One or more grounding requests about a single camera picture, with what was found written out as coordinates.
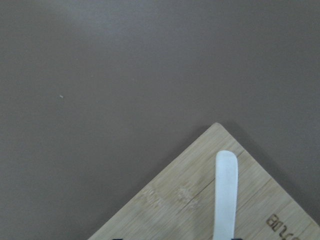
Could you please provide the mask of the bamboo cutting board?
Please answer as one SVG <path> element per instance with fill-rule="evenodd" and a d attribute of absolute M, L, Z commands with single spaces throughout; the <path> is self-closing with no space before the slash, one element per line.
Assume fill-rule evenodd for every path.
<path fill-rule="evenodd" d="M 140 190 L 94 240 L 210 240 L 218 151 L 238 159 L 235 237 L 317 240 L 319 225 L 219 123 L 214 123 Z"/>

